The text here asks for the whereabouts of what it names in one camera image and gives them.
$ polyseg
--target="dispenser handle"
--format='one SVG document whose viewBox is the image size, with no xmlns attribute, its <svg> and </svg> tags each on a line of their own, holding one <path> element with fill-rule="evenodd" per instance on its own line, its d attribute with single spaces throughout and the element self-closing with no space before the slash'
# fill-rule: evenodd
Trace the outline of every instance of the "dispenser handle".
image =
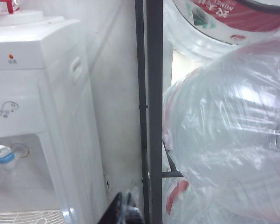
<svg viewBox="0 0 280 224">
<path fill-rule="evenodd" d="M 13 14 L 14 13 L 13 0 L 0 0 L 0 1 L 1 2 L 6 2 L 9 14 Z"/>
</svg>

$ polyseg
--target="drip tray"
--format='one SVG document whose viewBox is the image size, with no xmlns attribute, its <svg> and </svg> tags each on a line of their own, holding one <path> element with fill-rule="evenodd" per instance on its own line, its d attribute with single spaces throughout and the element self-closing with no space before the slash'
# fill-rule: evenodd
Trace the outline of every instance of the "drip tray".
<svg viewBox="0 0 280 224">
<path fill-rule="evenodd" d="M 0 224 L 65 224 L 61 210 L 0 213 Z"/>
</svg>

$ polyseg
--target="white water dispenser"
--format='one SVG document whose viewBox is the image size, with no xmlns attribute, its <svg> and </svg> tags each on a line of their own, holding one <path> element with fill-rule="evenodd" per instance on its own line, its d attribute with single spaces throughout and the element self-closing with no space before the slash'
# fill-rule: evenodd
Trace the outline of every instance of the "white water dispenser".
<svg viewBox="0 0 280 224">
<path fill-rule="evenodd" d="M 82 38 L 78 20 L 0 13 L 0 224 L 93 224 L 106 209 Z"/>
</svg>

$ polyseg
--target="water dispenser tap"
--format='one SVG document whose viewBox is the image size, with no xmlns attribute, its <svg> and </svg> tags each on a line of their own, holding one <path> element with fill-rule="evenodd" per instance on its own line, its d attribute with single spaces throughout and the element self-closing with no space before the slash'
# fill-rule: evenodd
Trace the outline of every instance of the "water dispenser tap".
<svg viewBox="0 0 280 224">
<path fill-rule="evenodd" d="M 6 171 L 11 171 L 16 166 L 19 158 L 27 156 L 29 150 L 26 147 L 17 147 L 13 151 L 10 147 L 0 145 L 0 164 Z"/>
</svg>

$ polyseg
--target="clear plastic wrap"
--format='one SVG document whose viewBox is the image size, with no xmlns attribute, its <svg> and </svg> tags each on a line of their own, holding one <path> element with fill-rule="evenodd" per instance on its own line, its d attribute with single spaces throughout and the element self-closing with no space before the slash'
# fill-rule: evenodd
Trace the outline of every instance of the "clear plastic wrap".
<svg viewBox="0 0 280 224">
<path fill-rule="evenodd" d="M 212 61 L 237 48 L 195 29 L 181 15 L 172 0 L 164 0 L 164 35 L 174 49 L 199 62 Z"/>
<path fill-rule="evenodd" d="M 164 95 L 163 138 L 194 189 L 280 222 L 280 39 L 233 51 Z"/>
<path fill-rule="evenodd" d="M 230 44 L 246 45 L 267 38 L 280 27 L 280 12 L 242 0 L 173 0 L 179 12 L 202 33 Z"/>
<path fill-rule="evenodd" d="M 216 201 L 211 200 L 207 189 L 180 189 L 173 203 L 169 200 L 172 192 L 184 178 L 163 179 L 162 220 L 163 224 L 278 224 L 266 220 L 236 215 Z"/>
</svg>

